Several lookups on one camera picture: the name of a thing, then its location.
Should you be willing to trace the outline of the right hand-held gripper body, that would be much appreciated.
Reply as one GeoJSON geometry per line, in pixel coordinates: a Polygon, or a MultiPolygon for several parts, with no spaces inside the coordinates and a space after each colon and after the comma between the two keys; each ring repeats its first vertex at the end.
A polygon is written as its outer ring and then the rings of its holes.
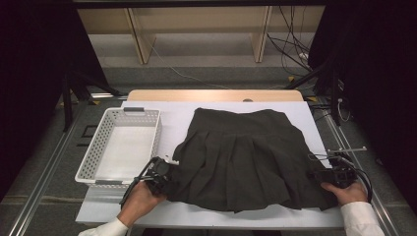
{"type": "Polygon", "coordinates": [[[354,166],[351,157],[342,150],[329,151],[327,154],[313,153],[311,159],[329,163],[329,167],[311,172],[311,177],[320,183],[327,182],[337,188],[345,189],[358,179],[365,179],[361,170],[354,166]]]}

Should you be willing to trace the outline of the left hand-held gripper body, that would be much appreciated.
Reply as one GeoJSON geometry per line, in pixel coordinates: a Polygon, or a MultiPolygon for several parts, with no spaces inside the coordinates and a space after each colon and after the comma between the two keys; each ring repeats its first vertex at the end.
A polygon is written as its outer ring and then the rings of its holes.
{"type": "Polygon", "coordinates": [[[145,182],[154,195],[172,194],[178,183],[172,178],[177,163],[169,162],[159,156],[150,160],[145,182]]]}

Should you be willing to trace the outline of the white perforated plastic basket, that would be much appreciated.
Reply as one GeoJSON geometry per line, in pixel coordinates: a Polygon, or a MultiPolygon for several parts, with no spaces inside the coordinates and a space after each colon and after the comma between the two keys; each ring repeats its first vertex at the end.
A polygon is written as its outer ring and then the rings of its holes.
{"type": "Polygon", "coordinates": [[[156,156],[160,134],[159,110],[106,109],[75,180],[89,187],[127,188],[156,156]]]}

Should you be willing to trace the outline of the dark pleated skirt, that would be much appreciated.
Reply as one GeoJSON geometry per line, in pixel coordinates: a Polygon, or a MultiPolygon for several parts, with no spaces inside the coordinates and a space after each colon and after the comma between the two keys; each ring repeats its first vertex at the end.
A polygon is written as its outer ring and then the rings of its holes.
{"type": "Polygon", "coordinates": [[[310,176],[325,167],[281,112],[198,108],[173,158],[179,165],[171,202],[235,212],[337,206],[336,197],[310,176]]]}

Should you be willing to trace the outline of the person's right hand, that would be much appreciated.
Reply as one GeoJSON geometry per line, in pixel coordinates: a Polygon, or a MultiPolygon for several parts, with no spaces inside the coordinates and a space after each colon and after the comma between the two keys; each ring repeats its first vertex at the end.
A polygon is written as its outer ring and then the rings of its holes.
{"type": "Polygon", "coordinates": [[[364,202],[368,201],[367,192],[364,189],[363,185],[360,183],[353,183],[345,189],[337,188],[331,183],[322,183],[321,187],[325,190],[335,194],[339,204],[341,206],[355,203],[355,202],[364,202]]]}

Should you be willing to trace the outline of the person's left hand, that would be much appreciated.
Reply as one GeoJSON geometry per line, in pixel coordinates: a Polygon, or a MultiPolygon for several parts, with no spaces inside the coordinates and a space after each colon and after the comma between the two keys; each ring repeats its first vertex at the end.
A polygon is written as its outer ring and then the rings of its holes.
{"type": "Polygon", "coordinates": [[[165,195],[154,195],[148,185],[141,181],[133,188],[117,218],[125,226],[131,227],[139,218],[151,212],[165,200],[165,195]]]}

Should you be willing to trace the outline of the white board table cover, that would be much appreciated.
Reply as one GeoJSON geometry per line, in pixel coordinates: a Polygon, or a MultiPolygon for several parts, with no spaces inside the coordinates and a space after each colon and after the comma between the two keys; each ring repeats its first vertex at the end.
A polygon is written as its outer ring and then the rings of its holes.
{"type": "MultiPolygon", "coordinates": [[[[161,134],[156,155],[170,156],[182,142],[199,108],[212,108],[235,113],[262,109],[283,112],[299,129],[308,148],[323,154],[325,147],[305,101],[276,102],[181,102],[125,101],[121,107],[142,107],[160,111],[161,134]]],[[[119,202],[126,188],[89,187],[76,217],[78,223],[95,227],[107,223],[120,211],[119,202]]],[[[165,201],[136,224],[146,228],[219,229],[219,230],[331,230],[341,229],[343,219],[337,207],[324,211],[318,208],[290,209],[280,205],[238,213],[203,209],[184,203],[165,201]]]]}

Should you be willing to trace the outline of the black metal stand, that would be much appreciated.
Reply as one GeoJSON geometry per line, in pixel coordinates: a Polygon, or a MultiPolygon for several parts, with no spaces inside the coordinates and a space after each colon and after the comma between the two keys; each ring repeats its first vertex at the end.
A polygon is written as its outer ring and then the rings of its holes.
{"type": "Polygon", "coordinates": [[[64,103],[65,125],[64,132],[67,132],[73,123],[72,99],[71,93],[80,101],[90,100],[92,94],[88,86],[97,87],[113,96],[123,96],[126,92],[119,91],[115,88],[98,82],[93,78],[79,71],[72,70],[68,72],[62,80],[62,98],[64,103]]]}
{"type": "Polygon", "coordinates": [[[338,100],[339,100],[339,78],[340,71],[337,67],[334,56],[329,58],[312,72],[308,73],[301,79],[290,83],[285,89],[296,89],[299,86],[309,82],[311,79],[317,78],[313,91],[315,94],[323,95],[327,91],[330,94],[330,117],[337,126],[340,125],[338,114],[338,100]]]}

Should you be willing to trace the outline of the short aluminium bar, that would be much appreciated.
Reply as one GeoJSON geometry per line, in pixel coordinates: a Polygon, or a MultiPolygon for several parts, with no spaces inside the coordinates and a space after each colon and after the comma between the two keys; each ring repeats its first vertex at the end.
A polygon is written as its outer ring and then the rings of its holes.
{"type": "Polygon", "coordinates": [[[128,98],[128,95],[114,95],[107,92],[97,92],[91,94],[92,99],[122,99],[126,100],[128,98]]]}

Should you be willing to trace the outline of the black curtain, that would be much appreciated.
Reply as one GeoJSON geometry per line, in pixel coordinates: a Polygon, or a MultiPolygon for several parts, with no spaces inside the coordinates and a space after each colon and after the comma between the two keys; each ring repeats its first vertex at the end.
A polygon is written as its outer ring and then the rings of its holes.
{"type": "Polygon", "coordinates": [[[77,74],[107,83],[73,0],[0,0],[0,201],[77,74]]]}
{"type": "Polygon", "coordinates": [[[338,58],[343,93],[417,214],[417,0],[327,0],[311,47],[311,67],[328,58],[355,16],[355,35],[338,58]]]}

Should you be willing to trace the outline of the light wooden shelf unit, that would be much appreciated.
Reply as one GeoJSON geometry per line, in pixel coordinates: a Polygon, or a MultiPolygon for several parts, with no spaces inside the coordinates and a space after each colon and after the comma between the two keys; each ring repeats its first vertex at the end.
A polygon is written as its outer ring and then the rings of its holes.
{"type": "Polygon", "coordinates": [[[323,6],[180,7],[80,9],[89,34],[129,34],[141,64],[149,61],[159,33],[243,32],[251,37],[254,58],[260,63],[269,32],[314,32],[323,6]]]}

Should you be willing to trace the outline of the black overhead bar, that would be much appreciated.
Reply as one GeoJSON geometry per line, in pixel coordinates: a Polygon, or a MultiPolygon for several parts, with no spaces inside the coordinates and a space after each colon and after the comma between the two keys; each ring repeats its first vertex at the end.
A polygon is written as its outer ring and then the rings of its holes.
{"type": "Polygon", "coordinates": [[[329,0],[72,0],[78,8],[319,6],[329,0]]]}

